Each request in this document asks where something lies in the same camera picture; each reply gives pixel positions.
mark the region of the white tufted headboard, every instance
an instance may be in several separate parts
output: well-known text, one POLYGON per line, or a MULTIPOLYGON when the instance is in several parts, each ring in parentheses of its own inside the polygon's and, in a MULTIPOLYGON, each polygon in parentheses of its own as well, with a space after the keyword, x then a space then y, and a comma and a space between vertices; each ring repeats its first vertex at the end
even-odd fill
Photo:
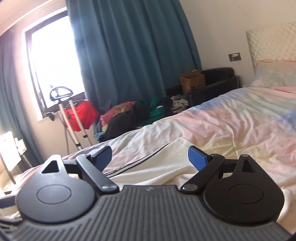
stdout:
POLYGON ((253 67, 260 60, 296 61, 296 23, 247 31, 253 67))

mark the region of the curtain fold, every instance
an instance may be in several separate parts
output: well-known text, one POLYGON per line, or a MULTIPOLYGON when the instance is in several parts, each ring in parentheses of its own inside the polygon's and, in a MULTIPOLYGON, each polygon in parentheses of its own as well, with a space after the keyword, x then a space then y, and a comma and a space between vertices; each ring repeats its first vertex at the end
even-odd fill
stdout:
POLYGON ((164 97, 201 70, 179 0, 67 0, 87 97, 104 113, 125 101, 164 97))
MULTIPOLYGON (((37 166, 43 160, 34 143, 20 100, 12 43, 11 30, 0 36, 0 131, 12 131, 14 137, 23 139, 27 146, 25 156, 33 166, 37 166)), ((28 168, 23 161, 19 163, 19 167, 22 171, 28 168)))

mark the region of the brown paper bag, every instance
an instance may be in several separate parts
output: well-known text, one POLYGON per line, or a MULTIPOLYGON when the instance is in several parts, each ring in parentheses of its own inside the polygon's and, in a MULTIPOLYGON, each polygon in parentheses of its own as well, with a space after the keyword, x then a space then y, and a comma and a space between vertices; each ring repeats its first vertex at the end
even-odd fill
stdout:
POLYGON ((190 74, 183 74, 181 75, 181 85, 184 95, 187 95, 192 90, 205 86, 205 75, 197 70, 190 74))

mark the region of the pastel pillow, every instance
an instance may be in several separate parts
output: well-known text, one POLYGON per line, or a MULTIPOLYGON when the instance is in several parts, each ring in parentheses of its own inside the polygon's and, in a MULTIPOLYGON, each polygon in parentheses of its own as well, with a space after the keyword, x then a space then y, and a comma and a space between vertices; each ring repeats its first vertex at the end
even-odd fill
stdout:
POLYGON ((296 62, 266 60, 258 63, 249 87, 296 86, 296 62))

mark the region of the tie-dye blanket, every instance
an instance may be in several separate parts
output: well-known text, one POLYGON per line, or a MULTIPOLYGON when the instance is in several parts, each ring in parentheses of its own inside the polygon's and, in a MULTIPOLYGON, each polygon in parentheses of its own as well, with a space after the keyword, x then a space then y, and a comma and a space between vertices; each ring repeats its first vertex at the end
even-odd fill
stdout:
MULTIPOLYGON (((206 153, 236 159, 251 155, 296 203, 296 87, 240 88, 178 115, 67 156, 73 159, 109 145, 113 159, 104 172, 137 161, 179 137, 206 153)), ((296 231, 296 205, 281 224, 296 231)))

